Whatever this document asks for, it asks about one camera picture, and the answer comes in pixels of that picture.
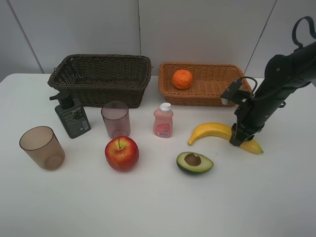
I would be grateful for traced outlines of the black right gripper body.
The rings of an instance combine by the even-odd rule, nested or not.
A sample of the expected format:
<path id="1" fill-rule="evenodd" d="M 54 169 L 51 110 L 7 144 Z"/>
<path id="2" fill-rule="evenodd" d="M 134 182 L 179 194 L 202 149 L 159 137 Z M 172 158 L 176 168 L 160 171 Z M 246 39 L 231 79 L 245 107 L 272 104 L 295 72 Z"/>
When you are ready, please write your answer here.
<path id="1" fill-rule="evenodd" d="M 239 106 L 235 111 L 237 117 L 235 133 L 237 135 L 257 133 L 280 106 L 281 97 L 277 95 L 257 101 L 246 101 L 243 106 Z"/>

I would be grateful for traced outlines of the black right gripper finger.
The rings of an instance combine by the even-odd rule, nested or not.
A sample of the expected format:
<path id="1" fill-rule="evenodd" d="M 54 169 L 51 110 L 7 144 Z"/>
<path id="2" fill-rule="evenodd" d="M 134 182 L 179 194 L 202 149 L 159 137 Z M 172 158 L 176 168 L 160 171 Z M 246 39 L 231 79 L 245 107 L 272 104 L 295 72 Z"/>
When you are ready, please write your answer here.
<path id="1" fill-rule="evenodd" d="M 242 124 L 234 124 L 231 132 L 229 142 L 234 146 L 240 146 L 247 138 L 246 128 Z"/>
<path id="2" fill-rule="evenodd" d="M 248 142 L 248 141 L 251 141 L 253 139 L 255 134 L 250 134 L 250 133 L 244 133 L 243 135 L 243 142 Z"/>

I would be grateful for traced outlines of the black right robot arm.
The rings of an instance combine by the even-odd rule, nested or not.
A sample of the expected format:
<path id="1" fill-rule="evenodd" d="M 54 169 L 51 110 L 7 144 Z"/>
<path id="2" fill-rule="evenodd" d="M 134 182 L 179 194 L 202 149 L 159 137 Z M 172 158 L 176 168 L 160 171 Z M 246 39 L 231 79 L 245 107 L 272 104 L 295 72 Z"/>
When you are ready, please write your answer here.
<path id="1" fill-rule="evenodd" d="M 234 88 L 227 97 L 238 104 L 230 143 L 241 146 L 260 132 L 265 122 L 286 105 L 287 97 L 316 78 L 316 44 L 311 43 L 290 55 L 275 55 L 266 65 L 265 78 L 255 92 Z"/>

